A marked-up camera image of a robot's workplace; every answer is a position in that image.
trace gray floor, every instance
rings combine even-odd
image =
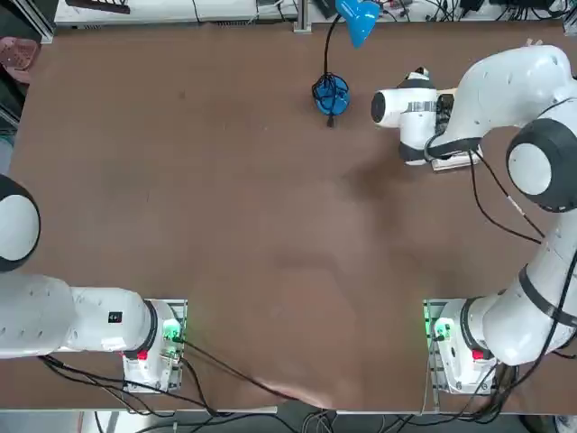
[[[304,417],[314,411],[304,404],[287,403],[279,408],[279,417],[297,431],[300,431]],[[165,419],[154,419],[153,417],[139,417],[123,413],[99,412],[99,418],[106,433],[135,433],[138,429],[148,427],[156,423],[168,423]],[[177,415],[179,422],[202,422],[207,419],[204,412],[180,412]],[[397,419],[394,415],[386,416],[386,425],[390,425]],[[424,416],[416,419],[417,422],[428,422],[437,419],[432,416]],[[340,415],[334,423],[334,433],[377,433],[382,426],[382,416],[379,415]],[[553,433],[553,424],[549,428],[538,430],[539,433]],[[179,432],[190,432],[194,428],[182,426]],[[84,412],[82,415],[76,411],[35,411],[35,412],[0,412],[0,431],[2,433],[97,433],[93,412]],[[171,432],[172,427],[160,428],[162,432]],[[202,428],[201,433],[283,433],[289,432],[277,420],[266,417],[251,417],[223,426],[213,426]],[[309,425],[308,433],[326,432],[322,426],[317,426],[315,422]],[[526,433],[515,415],[502,415],[495,422],[487,425],[477,425],[455,421],[452,423],[434,427],[413,427],[403,428],[403,433]]]

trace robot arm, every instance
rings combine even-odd
[[[166,301],[12,272],[32,255],[40,232],[30,193],[0,175],[0,359],[121,352],[127,380],[163,391],[178,382],[182,347],[173,337],[181,336],[181,324]],[[147,390],[131,386],[130,391]]]
[[[447,158],[476,149],[491,129],[522,127],[575,95],[567,56],[556,47],[530,46],[490,56],[465,73],[443,134],[435,134],[437,92],[424,69],[377,92],[371,116],[378,126],[399,128],[401,158],[418,165],[426,162],[426,151]]]
[[[490,129],[522,127],[507,149],[510,178],[542,209],[560,214],[536,257],[505,292],[452,299],[437,320],[440,326],[435,326],[434,335],[448,389],[472,393],[482,380],[492,380],[485,373],[498,360],[508,365],[535,361],[552,329],[552,316],[577,250],[577,81],[566,55],[552,46],[488,57],[463,76],[441,134],[435,132],[437,94],[430,82],[421,69],[398,88],[377,92],[372,101],[373,121],[400,129],[405,163],[450,161],[465,154],[469,164],[467,152],[477,150]],[[566,343],[575,328],[573,277],[547,351]]]

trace table surface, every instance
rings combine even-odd
[[[527,38],[577,60],[560,24],[380,26],[357,51],[340,27],[330,70],[349,82],[353,99],[328,129],[310,96],[322,31],[295,35],[286,24],[63,33],[42,49],[13,158],[12,176],[42,214],[40,246],[23,270],[186,298],[189,339],[317,406],[420,410],[422,300],[506,288],[536,248],[483,219],[467,170],[405,166],[398,132],[371,122],[371,97],[421,65],[438,88],[453,87],[474,61]],[[484,140],[509,189],[504,154],[514,133]],[[488,211],[530,233],[487,171],[478,172]],[[519,203],[542,228],[551,225]],[[116,355],[62,359],[122,374]],[[278,401],[191,359],[218,408]],[[2,408],[119,407],[34,359],[1,365]],[[508,409],[577,413],[566,380],[575,368],[547,357]],[[188,377],[182,392],[195,395]],[[463,399],[444,395],[441,403],[458,410]]]

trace red button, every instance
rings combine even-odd
[[[481,350],[472,350],[472,359],[483,359],[484,355]]]

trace green light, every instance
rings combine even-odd
[[[169,340],[180,337],[180,323],[175,318],[165,320],[162,324],[162,334]]]

